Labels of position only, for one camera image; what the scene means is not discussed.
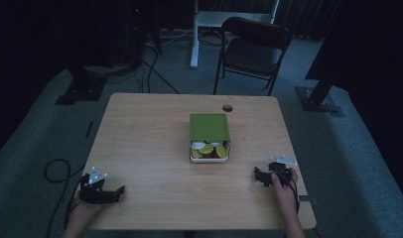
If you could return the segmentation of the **black stand with bolted base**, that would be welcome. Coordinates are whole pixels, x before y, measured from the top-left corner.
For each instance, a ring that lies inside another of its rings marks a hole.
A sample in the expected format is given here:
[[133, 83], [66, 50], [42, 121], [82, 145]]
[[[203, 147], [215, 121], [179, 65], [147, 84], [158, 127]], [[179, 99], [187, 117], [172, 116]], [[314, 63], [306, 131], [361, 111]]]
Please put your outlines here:
[[334, 82], [332, 80], [319, 80], [315, 87], [298, 86], [296, 92], [305, 111], [326, 112], [333, 117], [343, 117], [342, 109], [337, 106], [330, 91]]

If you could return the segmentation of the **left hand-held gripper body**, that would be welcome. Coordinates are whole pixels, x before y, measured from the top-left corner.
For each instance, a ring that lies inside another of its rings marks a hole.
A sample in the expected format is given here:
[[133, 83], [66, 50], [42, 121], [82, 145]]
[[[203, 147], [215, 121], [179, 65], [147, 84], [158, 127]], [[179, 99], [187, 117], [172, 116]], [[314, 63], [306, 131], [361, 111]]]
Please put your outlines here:
[[107, 204], [118, 202], [120, 189], [105, 191], [102, 187], [107, 173], [92, 167], [89, 174], [80, 178], [79, 199], [89, 204]]

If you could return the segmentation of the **person's left hand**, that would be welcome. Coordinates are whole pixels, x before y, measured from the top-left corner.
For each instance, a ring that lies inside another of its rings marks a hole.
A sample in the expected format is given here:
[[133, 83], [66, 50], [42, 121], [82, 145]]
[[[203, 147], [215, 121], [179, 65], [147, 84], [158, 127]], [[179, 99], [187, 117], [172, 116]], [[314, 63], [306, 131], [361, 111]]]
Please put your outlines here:
[[78, 230], [84, 230], [104, 208], [103, 204], [90, 204], [75, 197], [67, 225]]

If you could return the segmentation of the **black stand base plate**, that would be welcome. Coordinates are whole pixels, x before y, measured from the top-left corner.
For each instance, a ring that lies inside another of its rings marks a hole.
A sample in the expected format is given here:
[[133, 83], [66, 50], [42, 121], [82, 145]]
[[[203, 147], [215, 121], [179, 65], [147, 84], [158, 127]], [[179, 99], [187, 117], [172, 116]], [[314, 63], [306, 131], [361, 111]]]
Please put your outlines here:
[[57, 105], [74, 105], [77, 101], [98, 101], [105, 83], [106, 76], [91, 75], [82, 66], [70, 66], [68, 69], [72, 81]]

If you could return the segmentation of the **white desk frame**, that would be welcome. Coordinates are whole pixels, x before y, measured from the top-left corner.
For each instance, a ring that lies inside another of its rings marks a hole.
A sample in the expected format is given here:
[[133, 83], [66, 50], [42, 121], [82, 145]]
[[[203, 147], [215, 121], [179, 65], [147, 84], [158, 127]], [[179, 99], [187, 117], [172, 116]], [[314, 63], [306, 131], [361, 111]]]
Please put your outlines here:
[[201, 11], [199, 9], [199, 0], [194, 0], [193, 46], [190, 68], [195, 69], [199, 66], [200, 27], [218, 28], [230, 17], [242, 17], [253, 21], [273, 24], [276, 19], [279, 4], [280, 0], [274, 0], [269, 13], [217, 12], [212, 10]]

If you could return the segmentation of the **black folding chair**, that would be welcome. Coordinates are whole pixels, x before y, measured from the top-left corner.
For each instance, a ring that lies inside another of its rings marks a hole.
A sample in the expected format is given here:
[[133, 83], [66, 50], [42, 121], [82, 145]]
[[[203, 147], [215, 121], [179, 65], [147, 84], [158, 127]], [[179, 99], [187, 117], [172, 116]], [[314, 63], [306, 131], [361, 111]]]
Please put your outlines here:
[[219, 78], [227, 71], [267, 81], [271, 94], [283, 57], [291, 42], [291, 33], [283, 26], [230, 17], [221, 27], [221, 48], [218, 56], [213, 93]]

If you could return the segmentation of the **pile of yellow-lidded capsules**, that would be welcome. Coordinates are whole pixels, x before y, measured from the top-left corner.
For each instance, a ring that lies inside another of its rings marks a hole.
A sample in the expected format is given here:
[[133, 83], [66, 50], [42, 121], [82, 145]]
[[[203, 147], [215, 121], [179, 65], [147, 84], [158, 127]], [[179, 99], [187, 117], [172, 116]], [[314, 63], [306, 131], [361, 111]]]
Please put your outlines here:
[[191, 142], [192, 159], [220, 159], [228, 157], [227, 145], [218, 142]]

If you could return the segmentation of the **green drawer box case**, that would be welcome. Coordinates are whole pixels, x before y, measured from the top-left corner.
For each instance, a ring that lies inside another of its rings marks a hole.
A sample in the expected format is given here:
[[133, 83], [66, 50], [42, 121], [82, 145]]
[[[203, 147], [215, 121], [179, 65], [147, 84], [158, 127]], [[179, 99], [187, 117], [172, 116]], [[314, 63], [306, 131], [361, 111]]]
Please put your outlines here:
[[229, 141], [230, 133], [225, 114], [191, 114], [190, 141]]

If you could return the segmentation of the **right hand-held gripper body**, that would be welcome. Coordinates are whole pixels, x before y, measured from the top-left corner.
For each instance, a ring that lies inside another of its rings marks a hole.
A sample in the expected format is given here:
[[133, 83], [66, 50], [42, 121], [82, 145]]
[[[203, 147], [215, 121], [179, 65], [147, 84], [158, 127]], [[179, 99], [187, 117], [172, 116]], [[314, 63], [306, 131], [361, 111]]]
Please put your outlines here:
[[297, 164], [298, 162], [295, 159], [282, 155], [271, 157], [271, 163], [268, 165], [268, 168], [277, 175], [281, 185], [287, 185], [292, 177], [289, 166], [296, 166]]

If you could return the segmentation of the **person's right hand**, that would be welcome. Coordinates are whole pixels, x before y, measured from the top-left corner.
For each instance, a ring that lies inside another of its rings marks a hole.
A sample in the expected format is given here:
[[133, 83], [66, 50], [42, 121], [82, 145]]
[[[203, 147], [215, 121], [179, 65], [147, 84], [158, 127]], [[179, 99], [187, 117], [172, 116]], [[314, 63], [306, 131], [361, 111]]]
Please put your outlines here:
[[298, 176], [294, 169], [290, 169], [292, 177], [288, 185], [281, 185], [279, 178], [276, 174], [271, 175], [273, 181], [273, 187], [275, 191], [276, 202], [278, 207], [283, 212], [295, 212], [297, 210], [297, 195], [296, 195], [296, 183]]

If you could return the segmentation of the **dark curtain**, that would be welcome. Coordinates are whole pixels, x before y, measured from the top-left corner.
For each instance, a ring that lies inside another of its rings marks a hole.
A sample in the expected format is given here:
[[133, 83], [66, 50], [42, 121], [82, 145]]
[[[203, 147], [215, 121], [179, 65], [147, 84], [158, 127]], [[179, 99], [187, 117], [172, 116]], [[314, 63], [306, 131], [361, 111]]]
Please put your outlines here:
[[275, 23], [295, 38], [322, 40], [329, 33], [344, 0], [280, 0]]

